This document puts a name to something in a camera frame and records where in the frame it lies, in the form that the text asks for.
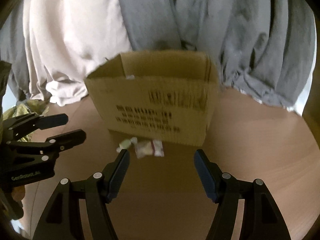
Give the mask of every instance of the label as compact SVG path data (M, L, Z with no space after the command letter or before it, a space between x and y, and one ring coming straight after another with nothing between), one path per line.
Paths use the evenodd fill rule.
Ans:
M32 173L25 174L25 175L20 175L18 177L11 177L11 179L12 180L25 179L25 178L33 177L33 176L40 175L40 174L41 174L40 171L36 171L36 172L32 172Z
M177 106L187 109L205 111L208 95L206 90L199 94L192 94L189 91L163 91L149 90L150 103L162 106Z
M144 107L116 106L119 116L117 122L130 125L132 128L157 130L162 132L180 132L180 128L171 124L172 113Z

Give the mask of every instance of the hand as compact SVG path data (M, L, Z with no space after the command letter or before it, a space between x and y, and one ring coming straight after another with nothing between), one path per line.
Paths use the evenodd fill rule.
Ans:
M14 201L19 202L26 195L26 189L24 186L15 187L13 188L11 195Z

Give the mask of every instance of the cardboard box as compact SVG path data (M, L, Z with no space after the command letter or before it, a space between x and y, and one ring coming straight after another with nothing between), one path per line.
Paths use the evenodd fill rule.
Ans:
M218 97L215 66L191 51L120 54L85 84L110 130L201 146Z

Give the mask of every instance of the tan floor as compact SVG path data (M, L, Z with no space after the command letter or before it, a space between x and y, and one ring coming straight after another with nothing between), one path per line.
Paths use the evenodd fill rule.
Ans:
M39 131L33 140L43 141L78 128L87 133L87 140L60 155L53 178L27 186L22 223L32 235L57 183L65 177L86 179L101 171L116 158L118 143L127 138L104 127L90 98L71 106L51 106L49 114L56 113L68 114L69 123ZM242 180L263 179L292 239L305 236L320 214L320 151L301 117L228 89L221 95L203 149L222 171ZM118 198L107 206L120 240L206 238L216 205L206 197L194 168L195 150L164 143L164 158L141 160L131 151ZM243 202L233 239L239 237L242 210ZM85 236L92 239L86 219L83 224Z

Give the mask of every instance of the green fabric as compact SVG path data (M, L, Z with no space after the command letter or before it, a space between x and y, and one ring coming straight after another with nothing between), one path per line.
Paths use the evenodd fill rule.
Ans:
M49 107L45 101L30 99L25 101L23 104L19 104L5 111L3 113L3 120L29 113L45 114L48 112L48 109ZM19 141L29 142L31 141L31 136L32 133L21 138Z

